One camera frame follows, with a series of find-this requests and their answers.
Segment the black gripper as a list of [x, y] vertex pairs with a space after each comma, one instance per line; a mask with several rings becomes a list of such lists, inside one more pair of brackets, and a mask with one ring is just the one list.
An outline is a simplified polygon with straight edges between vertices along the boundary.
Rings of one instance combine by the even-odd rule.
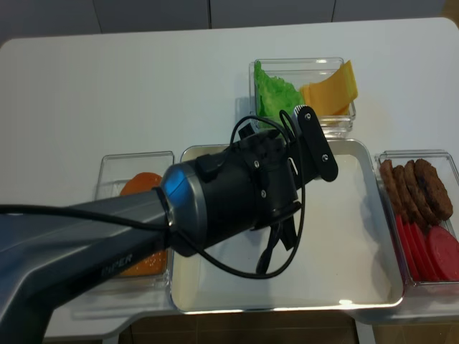
[[205, 231], [193, 235], [199, 248], [267, 226], [270, 249], [279, 241], [286, 250], [295, 246], [297, 191], [318, 177], [334, 181], [339, 168], [315, 111], [299, 105], [293, 118], [298, 137], [289, 133], [288, 143], [271, 129], [194, 159], [207, 213]]

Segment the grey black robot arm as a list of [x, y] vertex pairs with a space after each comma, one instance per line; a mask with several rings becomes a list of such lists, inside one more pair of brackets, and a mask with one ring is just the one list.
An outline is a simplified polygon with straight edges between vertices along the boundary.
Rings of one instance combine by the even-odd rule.
[[[277, 276], [268, 265], [282, 241], [295, 254], [306, 184], [332, 182], [338, 166], [315, 111], [306, 105], [259, 133], [247, 132], [220, 153], [170, 166], [150, 191], [76, 206], [1, 206], [1, 341], [40, 343], [59, 306], [147, 256], [173, 249], [198, 254], [238, 277]], [[271, 227], [255, 272], [208, 256], [207, 249], [247, 230]]]

